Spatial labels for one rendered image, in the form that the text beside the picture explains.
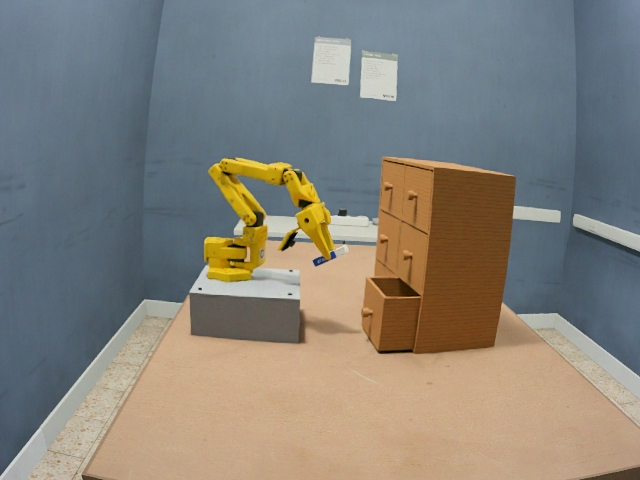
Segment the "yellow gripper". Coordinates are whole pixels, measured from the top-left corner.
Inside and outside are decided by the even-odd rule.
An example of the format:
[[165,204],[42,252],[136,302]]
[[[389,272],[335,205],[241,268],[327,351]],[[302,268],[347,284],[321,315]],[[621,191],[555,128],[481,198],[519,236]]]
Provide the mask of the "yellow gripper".
[[330,252],[335,250],[332,238],[328,230],[328,225],[331,223],[331,218],[329,211],[326,210],[322,205],[324,206],[325,204],[311,204],[301,209],[303,212],[296,214],[297,221],[300,222],[297,222],[299,227],[287,232],[285,238],[278,248],[279,251],[284,251],[289,247],[292,248],[296,243],[296,241],[294,241],[294,238],[298,233],[296,231],[302,229],[302,231],[310,237],[321,254],[327,260],[331,259]]

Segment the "brown chest of drawers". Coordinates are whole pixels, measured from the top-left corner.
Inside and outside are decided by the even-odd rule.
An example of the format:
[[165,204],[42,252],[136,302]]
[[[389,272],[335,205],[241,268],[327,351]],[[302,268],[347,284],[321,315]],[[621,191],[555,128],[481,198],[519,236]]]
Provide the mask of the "brown chest of drawers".
[[[510,251],[516,176],[422,160],[382,157],[380,211],[399,219],[397,269],[375,257],[421,295],[414,354],[494,347]],[[401,216],[381,207],[383,162],[404,164]],[[419,164],[416,164],[419,163]],[[403,214],[405,168],[433,170],[429,230]],[[504,176],[507,175],[507,176]],[[398,271],[401,227],[428,234],[422,292]],[[378,260],[377,260],[378,259]],[[374,269],[374,277],[375,277]]]

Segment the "blue and white eraser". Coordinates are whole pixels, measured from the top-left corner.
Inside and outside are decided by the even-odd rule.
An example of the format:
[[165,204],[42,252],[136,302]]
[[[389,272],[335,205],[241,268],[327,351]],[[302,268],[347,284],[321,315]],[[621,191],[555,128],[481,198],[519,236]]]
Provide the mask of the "blue and white eraser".
[[[349,252],[349,249],[348,249],[347,245],[344,245],[344,246],[342,246],[342,247],[340,247],[340,248],[338,248],[338,249],[335,249],[335,250],[333,250],[333,251],[331,251],[331,252],[330,252],[330,255],[331,255],[331,259],[330,259],[330,260],[333,260],[333,259],[335,259],[335,258],[337,258],[337,257],[339,257],[339,256],[341,256],[341,255],[344,255],[344,254],[346,254],[347,252]],[[319,265],[321,265],[321,264],[323,264],[323,263],[326,263],[326,262],[328,262],[328,261],[330,261],[330,260],[327,260],[327,259],[322,255],[322,256],[320,256],[320,257],[315,258],[315,259],[314,259],[314,260],[312,260],[312,261],[313,261],[313,263],[314,263],[314,266],[315,266],[315,267],[317,267],[317,266],[319,266]]]

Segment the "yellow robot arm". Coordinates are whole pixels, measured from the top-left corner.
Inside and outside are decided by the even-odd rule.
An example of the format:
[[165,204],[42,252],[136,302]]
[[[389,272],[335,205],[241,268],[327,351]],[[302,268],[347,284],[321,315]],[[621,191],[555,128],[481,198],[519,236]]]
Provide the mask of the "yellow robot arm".
[[[307,181],[304,173],[293,169],[291,165],[283,163],[265,165],[230,157],[223,159],[220,164],[215,164],[208,173],[246,224],[243,227],[243,241],[242,238],[235,238],[234,243],[231,238],[209,238],[207,241],[208,279],[224,282],[251,280],[253,270],[265,262],[268,225],[263,224],[266,213],[235,174],[264,180],[266,183],[278,186],[286,184],[292,201],[298,208],[303,209],[312,203],[320,202],[313,185]],[[250,261],[245,261],[247,246],[250,248]]]

